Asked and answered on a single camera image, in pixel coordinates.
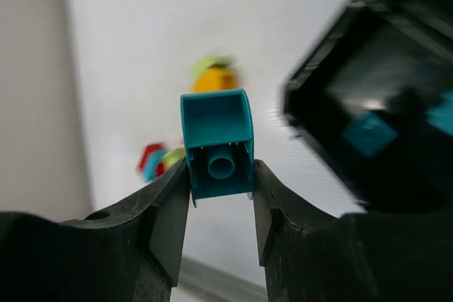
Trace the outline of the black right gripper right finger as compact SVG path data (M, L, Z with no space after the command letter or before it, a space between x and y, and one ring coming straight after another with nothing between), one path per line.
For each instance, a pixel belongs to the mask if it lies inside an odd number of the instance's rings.
M451 301L452 210L336 218L254 168L258 259L270 301Z

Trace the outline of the small teal curved brick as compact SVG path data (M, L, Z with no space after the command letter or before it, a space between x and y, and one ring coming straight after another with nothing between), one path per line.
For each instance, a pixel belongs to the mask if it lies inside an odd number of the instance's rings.
M442 102L426 112L427 122L451 136L453 134L452 112L452 90L448 90L442 94Z

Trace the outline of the small teal square brick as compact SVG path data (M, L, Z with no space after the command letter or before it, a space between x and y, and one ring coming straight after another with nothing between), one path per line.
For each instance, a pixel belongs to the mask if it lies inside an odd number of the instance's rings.
M374 157L385 149L398 133L375 112L365 111L342 131L342 138L365 157Z

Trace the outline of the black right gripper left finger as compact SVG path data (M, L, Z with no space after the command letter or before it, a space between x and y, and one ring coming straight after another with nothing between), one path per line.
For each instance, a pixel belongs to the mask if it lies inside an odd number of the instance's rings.
M85 219L1 214L2 301L168 301L190 200L185 161Z

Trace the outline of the teal oval lego brick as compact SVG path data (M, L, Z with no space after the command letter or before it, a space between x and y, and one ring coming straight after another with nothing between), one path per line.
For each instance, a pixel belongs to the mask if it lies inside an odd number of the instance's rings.
M254 133L245 90L182 95L180 120L193 204L235 194L253 199Z

